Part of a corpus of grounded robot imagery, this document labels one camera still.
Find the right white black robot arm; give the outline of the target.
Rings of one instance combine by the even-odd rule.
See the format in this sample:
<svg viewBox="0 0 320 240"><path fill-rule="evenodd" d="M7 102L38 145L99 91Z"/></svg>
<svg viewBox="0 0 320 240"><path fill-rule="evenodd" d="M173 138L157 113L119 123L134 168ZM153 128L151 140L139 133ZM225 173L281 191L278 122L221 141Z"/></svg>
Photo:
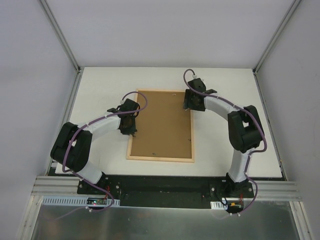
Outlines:
<svg viewBox="0 0 320 240"><path fill-rule="evenodd" d="M229 100L215 95L213 89L207 90L200 78L185 82L183 108L204 112L212 111L227 121L228 139L233 147L230 169L226 174L225 192L237 197L249 183L248 168L254 153L267 149L266 138L258 111L255 106L240 107ZM257 150L263 142L264 149Z"/></svg>

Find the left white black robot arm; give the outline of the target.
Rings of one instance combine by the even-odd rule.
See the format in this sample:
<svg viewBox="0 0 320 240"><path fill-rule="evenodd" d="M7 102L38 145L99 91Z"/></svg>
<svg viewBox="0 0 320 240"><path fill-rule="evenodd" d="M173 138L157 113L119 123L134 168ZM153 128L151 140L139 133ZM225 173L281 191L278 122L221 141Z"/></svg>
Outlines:
<svg viewBox="0 0 320 240"><path fill-rule="evenodd" d="M91 144L105 134L119 130L123 135L134 135L136 130L135 113L140 105L126 99L116 108L110 108L106 114L88 123L63 124L50 152L50 157L58 163L65 164L82 179L89 181L88 188L99 195L105 191L104 173L89 161Z"/></svg>

